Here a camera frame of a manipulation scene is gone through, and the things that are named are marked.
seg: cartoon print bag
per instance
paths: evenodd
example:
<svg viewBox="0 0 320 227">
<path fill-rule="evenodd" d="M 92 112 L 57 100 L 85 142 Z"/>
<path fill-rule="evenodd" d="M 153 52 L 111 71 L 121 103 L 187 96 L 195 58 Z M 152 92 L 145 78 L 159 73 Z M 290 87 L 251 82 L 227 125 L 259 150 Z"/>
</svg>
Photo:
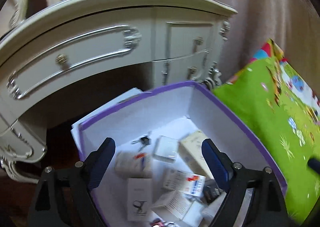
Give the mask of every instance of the cartoon print bag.
<svg viewBox="0 0 320 227">
<path fill-rule="evenodd" d="M 288 183 L 288 213 L 302 223 L 320 194 L 320 177 L 307 167 L 310 157 L 320 158 L 320 107 L 315 93 L 271 39 L 213 93 L 273 156 Z"/>
</svg>

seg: dresser top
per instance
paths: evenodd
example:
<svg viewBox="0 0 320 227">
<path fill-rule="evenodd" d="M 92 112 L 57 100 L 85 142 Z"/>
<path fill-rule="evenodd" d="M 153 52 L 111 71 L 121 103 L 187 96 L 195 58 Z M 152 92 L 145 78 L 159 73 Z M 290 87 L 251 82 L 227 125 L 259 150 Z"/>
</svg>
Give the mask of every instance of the dresser top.
<svg viewBox="0 0 320 227">
<path fill-rule="evenodd" d="M 63 0 L 22 22 L 0 42 L 0 65 L 24 44 L 49 29 L 96 12 L 127 7 L 168 6 L 230 17 L 237 11 L 215 0 Z"/>
</svg>

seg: curtain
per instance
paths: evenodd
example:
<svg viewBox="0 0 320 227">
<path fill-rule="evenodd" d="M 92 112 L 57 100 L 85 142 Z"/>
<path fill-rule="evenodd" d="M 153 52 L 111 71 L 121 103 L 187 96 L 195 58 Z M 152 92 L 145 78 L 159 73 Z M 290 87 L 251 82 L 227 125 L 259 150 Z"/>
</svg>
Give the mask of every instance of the curtain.
<svg viewBox="0 0 320 227">
<path fill-rule="evenodd" d="M 285 52 L 291 66 L 318 93 L 320 18 L 309 0 L 218 0 L 238 11 L 220 56 L 222 80 L 246 65 L 267 38 Z"/>
</svg>

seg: keys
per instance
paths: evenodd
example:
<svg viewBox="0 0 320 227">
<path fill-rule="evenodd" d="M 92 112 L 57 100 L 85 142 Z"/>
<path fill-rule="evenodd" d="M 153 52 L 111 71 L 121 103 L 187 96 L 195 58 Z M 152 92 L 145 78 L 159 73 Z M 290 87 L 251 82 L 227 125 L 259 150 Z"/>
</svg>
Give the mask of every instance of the keys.
<svg viewBox="0 0 320 227">
<path fill-rule="evenodd" d="M 150 134 L 151 134 L 151 131 L 149 131 L 146 136 L 131 142 L 131 144 L 141 143 L 142 146 L 139 148 L 138 152 L 142 151 L 146 146 L 151 144 L 151 139 L 149 138 Z"/>
</svg>

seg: black logo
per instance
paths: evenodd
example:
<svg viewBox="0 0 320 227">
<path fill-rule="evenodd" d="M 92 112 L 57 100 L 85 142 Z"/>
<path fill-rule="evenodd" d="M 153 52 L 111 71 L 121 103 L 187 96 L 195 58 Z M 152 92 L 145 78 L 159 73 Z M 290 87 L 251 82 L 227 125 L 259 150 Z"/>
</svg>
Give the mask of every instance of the black logo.
<svg viewBox="0 0 320 227">
<path fill-rule="evenodd" d="M 137 215 L 145 215 L 146 212 L 143 212 L 142 207 L 146 201 L 134 201 L 133 207 L 137 209 L 137 212 L 135 214 Z"/>
</svg>

